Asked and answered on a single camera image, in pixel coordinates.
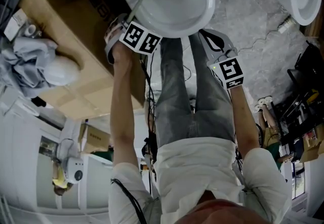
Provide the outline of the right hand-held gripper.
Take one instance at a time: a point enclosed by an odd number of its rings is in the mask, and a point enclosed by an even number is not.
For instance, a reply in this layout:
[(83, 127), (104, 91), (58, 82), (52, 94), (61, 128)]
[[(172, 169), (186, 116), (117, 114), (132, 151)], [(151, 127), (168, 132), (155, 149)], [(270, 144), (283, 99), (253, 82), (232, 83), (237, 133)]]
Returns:
[(227, 35), (213, 29), (200, 29), (199, 39), (208, 58), (207, 66), (213, 77), (225, 90), (240, 86), (244, 82), (241, 58)]

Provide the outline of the person's left hand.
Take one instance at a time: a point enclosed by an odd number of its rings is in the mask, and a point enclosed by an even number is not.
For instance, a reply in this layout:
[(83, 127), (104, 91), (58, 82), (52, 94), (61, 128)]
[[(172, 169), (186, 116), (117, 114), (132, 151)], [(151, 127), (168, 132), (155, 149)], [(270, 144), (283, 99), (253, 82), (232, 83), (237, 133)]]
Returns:
[(119, 18), (114, 19), (108, 29), (106, 30), (104, 40), (106, 43), (109, 42), (109, 40), (118, 32), (123, 31), (124, 25), (123, 25), (123, 20), (120, 20)]

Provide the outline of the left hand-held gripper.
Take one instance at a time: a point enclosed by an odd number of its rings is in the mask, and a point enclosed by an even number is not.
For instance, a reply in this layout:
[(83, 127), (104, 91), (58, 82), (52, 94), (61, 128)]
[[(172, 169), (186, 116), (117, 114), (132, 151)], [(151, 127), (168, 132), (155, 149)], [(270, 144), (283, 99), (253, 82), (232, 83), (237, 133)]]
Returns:
[(115, 34), (106, 44), (105, 53), (109, 63), (114, 63), (112, 54), (113, 46), (123, 43), (133, 52), (151, 55), (160, 44), (162, 37), (137, 22), (132, 21), (133, 15), (122, 13), (117, 18), (117, 26), (124, 27), (123, 31)]

